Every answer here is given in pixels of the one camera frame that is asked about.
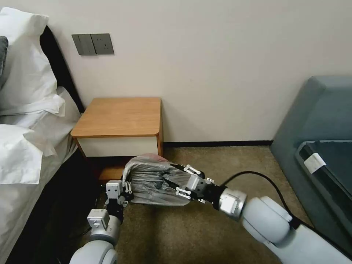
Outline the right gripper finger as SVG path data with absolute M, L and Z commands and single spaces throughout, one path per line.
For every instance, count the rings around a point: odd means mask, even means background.
M 195 168 L 193 168 L 191 165 L 182 165 L 182 164 L 170 164 L 171 166 L 175 167 L 176 169 L 178 170 L 181 170 L 181 171 L 184 171 L 184 172 L 187 172 L 191 175 L 196 175 L 196 176 L 199 176 L 199 177 L 203 177 L 203 172 L 202 171 L 199 171 Z
M 178 184 L 168 180 L 164 179 L 164 182 L 168 184 L 168 186 L 172 189 L 175 190 L 176 196 L 181 196 L 183 198 L 186 198 L 190 201 L 199 201 L 201 203 L 205 203 L 205 200 L 202 199 L 201 197 L 198 196 L 194 191 L 188 190 L 187 188 L 181 188 Z

